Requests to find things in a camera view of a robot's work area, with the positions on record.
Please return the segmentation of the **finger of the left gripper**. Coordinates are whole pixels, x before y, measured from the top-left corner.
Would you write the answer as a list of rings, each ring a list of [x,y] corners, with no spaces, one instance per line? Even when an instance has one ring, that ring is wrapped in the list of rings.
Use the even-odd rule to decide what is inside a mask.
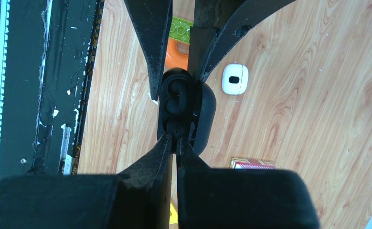
[[[124,3],[147,63],[151,97],[158,100],[172,22],[172,1],[124,0]]]
[[[205,82],[225,55],[257,24],[292,0],[197,0],[188,72]]]

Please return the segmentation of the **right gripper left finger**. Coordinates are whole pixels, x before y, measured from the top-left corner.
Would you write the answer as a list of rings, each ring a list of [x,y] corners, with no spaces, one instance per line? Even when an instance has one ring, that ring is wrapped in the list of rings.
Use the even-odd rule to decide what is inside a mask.
[[[167,229],[172,135],[116,175],[0,181],[0,229]]]

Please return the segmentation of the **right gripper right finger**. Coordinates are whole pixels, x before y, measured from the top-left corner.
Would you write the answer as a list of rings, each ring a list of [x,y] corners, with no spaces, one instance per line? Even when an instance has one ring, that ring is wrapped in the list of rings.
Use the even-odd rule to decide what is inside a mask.
[[[181,229],[318,229],[307,186],[290,170],[209,167],[186,138],[176,147]]]

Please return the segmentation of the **white earbud charging case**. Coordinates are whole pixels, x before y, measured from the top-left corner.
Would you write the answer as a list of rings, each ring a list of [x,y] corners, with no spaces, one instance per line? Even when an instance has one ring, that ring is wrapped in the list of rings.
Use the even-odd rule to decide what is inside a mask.
[[[249,70],[243,64],[233,63],[225,67],[222,78],[222,89],[229,95],[241,95],[248,86]]]

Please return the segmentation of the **black earbud case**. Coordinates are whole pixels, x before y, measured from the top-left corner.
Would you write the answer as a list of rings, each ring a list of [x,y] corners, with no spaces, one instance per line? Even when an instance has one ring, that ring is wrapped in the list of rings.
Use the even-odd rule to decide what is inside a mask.
[[[187,105],[183,114],[173,115],[166,111],[165,103],[169,99],[169,82],[182,78],[188,84]],[[182,68],[171,68],[163,74],[159,93],[159,112],[157,139],[166,130],[166,124],[172,120],[184,126],[182,137],[188,139],[194,152],[200,155],[206,148],[216,111],[216,98],[212,89],[201,81],[195,80],[190,73]]]

